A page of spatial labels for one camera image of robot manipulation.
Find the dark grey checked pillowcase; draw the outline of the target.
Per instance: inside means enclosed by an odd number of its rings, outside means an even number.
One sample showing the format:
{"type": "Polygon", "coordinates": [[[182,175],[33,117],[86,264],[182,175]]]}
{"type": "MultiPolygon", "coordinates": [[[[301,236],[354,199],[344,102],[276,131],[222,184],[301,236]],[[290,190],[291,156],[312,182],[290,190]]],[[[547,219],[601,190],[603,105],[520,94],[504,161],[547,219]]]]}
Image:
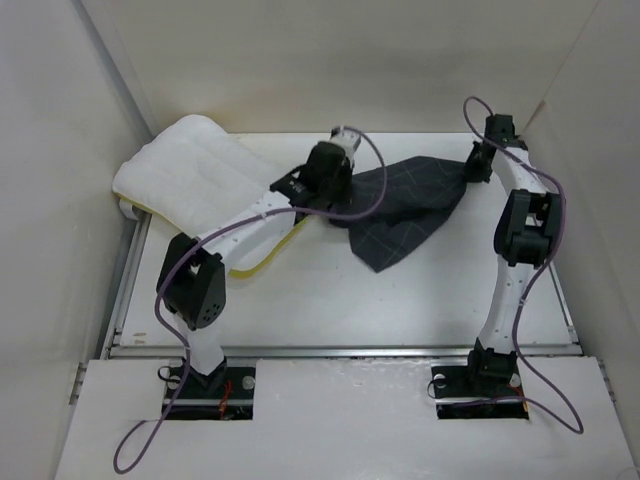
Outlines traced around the dark grey checked pillowcase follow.
{"type": "Polygon", "coordinates": [[[352,253],[372,271],[384,271],[409,256],[450,218],[466,193],[464,164],[414,156],[389,165],[384,199],[357,221],[332,219],[348,231],[352,253]]]}

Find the white pillow with yellow edge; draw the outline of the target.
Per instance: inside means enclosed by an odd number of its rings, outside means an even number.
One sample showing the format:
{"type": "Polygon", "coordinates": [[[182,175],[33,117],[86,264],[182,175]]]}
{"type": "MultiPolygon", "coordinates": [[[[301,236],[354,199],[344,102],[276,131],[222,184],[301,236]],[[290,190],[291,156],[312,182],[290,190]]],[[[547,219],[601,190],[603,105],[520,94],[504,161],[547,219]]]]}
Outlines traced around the white pillow with yellow edge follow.
{"type": "Polygon", "coordinates": [[[191,114],[124,162],[112,191],[194,237],[239,215],[284,173],[213,120],[191,114]]]}

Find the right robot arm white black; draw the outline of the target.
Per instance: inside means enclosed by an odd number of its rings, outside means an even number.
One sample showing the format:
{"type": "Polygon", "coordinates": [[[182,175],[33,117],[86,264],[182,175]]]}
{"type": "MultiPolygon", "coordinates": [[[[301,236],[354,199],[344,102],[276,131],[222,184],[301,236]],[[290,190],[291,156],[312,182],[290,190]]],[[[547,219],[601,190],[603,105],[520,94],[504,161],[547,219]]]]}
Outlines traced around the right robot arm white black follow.
{"type": "Polygon", "coordinates": [[[468,183],[496,175],[508,195],[493,237],[498,273],[489,314],[463,370],[466,387],[484,394],[517,375],[516,329],[535,274],[548,263],[563,227],[562,196],[532,171],[510,115],[490,114],[464,167],[468,183]]]}

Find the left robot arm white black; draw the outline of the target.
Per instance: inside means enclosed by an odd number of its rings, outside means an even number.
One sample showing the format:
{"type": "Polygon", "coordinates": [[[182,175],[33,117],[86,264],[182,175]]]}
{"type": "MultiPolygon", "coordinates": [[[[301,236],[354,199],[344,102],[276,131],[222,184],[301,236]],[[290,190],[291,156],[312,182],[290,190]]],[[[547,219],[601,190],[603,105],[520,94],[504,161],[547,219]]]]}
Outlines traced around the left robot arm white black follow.
{"type": "Polygon", "coordinates": [[[224,226],[169,243],[157,281],[157,306],[177,320],[172,333],[185,348],[183,374],[198,394],[223,387],[226,358],[216,325],[226,304],[226,278],[242,259],[278,242],[309,215],[326,215],[348,200],[360,135],[332,132],[302,165],[273,182],[251,207],[224,226]]]}

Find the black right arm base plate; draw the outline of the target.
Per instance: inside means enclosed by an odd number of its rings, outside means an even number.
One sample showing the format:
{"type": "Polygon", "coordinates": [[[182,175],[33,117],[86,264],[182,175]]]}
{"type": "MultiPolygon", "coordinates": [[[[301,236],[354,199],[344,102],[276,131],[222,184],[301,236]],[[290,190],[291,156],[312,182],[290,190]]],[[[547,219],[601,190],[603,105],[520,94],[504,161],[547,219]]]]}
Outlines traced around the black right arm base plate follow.
{"type": "Polygon", "coordinates": [[[462,364],[435,364],[427,392],[436,402],[439,420],[528,420],[527,406],[519,400],[488,403],[498,397],[519,397],[522,390],[508,380],[472,379],[462,364]]]}

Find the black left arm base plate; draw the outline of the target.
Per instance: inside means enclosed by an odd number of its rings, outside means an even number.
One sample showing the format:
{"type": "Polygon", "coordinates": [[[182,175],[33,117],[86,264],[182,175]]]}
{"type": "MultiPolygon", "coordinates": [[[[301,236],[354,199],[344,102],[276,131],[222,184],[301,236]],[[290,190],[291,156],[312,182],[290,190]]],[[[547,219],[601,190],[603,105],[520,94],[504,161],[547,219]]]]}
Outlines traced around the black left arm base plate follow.
{"type": "Polygon", "coordinates": [[[161,412],[168,411],[167,420],[175,421],[245,421],[252,420],[256,387],[255,365],[223,363],[213,380],[203,385],[191,369],[183,388],[173,404],[170,400],[183,374],[184,366],[162,366],[157,377],[165,383],[161,412]]]}

